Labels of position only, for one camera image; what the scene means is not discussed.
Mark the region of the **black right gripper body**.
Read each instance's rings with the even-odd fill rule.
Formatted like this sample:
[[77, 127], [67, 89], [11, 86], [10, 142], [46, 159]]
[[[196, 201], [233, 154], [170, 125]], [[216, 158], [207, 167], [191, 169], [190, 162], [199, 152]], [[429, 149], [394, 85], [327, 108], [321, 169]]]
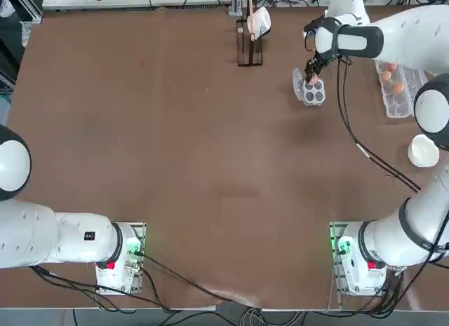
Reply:
[[312, 69], [323, 69], [328, 65], [328, 61], [323, 59], [321, 54], [316, 50], [313, 58], [310, 60]]

